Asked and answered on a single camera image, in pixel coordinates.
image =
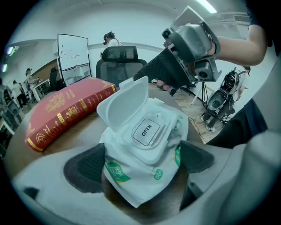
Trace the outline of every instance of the ceiling light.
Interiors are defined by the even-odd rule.
[[[7,64],[4,64],[4,65],[2,66],[2,72],[6,72],[7,67],[8,67],[8,65],[7,65]]]
[[[204,6],[205,9],[208,10],[210,13],[216,13],[214,7],[206,0],[196,0],[196,1],[198,1],[202,6]]]
[[[7,49],[7,54],[11,54],[12,51],[13,51],[13,49],[14,49],[14,47],[9,47],[9,48]]]

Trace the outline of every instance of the red book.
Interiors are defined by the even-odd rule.
[[[114,84],[91,77],[81,80],[36,105],[25,134],[26,144],[43,151],[54,139],[116,92]]]

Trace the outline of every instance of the wet wipes package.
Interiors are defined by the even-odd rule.
[[[148,97],[148,78],[122,82],[120,90],[97,107],[108,125],[104,174],[134,207],[160,193],[180,166],[181,140],[187,139],[188,117]]]

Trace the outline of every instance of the green logo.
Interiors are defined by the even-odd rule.
[[[110,175],[112,176],[112,178],[117,183],[126,182],[131,179],[123,173],[122,168],[118,163],[115,163],[115,162],[107,163],[107,169],[108,169]]]
[[[154,179],[160,180],[162,176],[163,176],[163,170],[157,169],[154,174]]]
[[[174,160],[178,166],[180,166],[180,148],[175,150],[175,157]]]

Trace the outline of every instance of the chair headrest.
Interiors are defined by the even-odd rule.
[[[114,46],[107,47],[102,54],[102,60],[105,62],[137,62],[136,46]]]

